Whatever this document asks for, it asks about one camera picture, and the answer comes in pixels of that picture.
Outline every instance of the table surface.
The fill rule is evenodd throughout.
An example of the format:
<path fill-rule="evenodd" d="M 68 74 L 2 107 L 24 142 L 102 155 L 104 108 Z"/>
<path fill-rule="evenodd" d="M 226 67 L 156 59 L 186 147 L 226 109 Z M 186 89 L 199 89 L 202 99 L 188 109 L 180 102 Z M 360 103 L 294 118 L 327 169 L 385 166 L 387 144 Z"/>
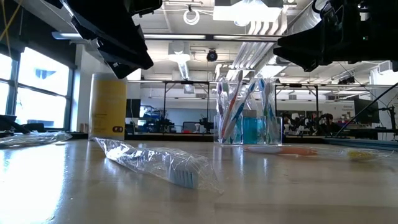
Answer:
<path fill-rule="evenodd" d="M 0 150 L 0 223 L 396 223 L 397 158 L 350 162 L 130 142 L 210 158 L 224 194 L 185 189 L 105 158 L 94 142 Z"/>

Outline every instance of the ceiling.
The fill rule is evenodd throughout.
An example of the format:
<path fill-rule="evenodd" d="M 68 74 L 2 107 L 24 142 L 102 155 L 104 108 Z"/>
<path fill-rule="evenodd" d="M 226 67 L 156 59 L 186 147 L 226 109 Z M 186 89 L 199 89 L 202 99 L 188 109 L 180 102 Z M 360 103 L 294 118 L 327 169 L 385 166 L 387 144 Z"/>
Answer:
<path fill-rule="evenodd" d="M 212 11 L 214 0 L 201 0 L 203 7 L 193 7 L 193 9 L 201 9 Z M 288 23 L 292 21 L 311 0 L 297 0 L 297 7 L 290 8 L 287 11 Z M 64 9 L 59 10 L 43 0 L 24 1 L 22 6 L 50 24 L 60 32 L 75 32 L 74 28 L 69 24 L 70 16 Z M 144 33 L 174 33 L 174 34 L 246 34 L 248 27 L 238 27 L 229 21 L 214 21 L 211 15 L 200 13 L 198 24 L 190 26 L 183 21 L 183 13 L 181 9 L 185 6 L 169 6 L 164 5 L 163 9 L 167 11 L 157 10 L 154 14 L 144 15 L 142 18 L 136 19 L 134 22 L 140 23 Z M 177 63 L 168 60 L 169 41 L 147 41 L 148 53 L 153 59 L 155 65 L 149 70 L 142 73 L 149 76 L 151 74 L 171 74 L 173 70 L 178 70 Z M 192 53 L 191 61 L 188 68 L 190 70 L 215 71 L 217 63 L 206 61 L 207 51 L 216 49 L 218 61 L 232 62 L 239 52 L 240 42 L 200 42 L 190 41 L 190 50 Z M 375 63 L 357 63 L 348 65 L 347 63 L 333 63 L 329 66 L 318 67 L 311 73 L 303 72 L 302 68 L 297 66 L 289 66 L 282 75 L 278 75 L 282 82 L 311 82 L 311 83 L 328 83 L 331 77 L 339 75 L 346 70 L 354 70 L 354 75 L 360 83 L 369 81 L 369 69 L 375 67 Z"/>

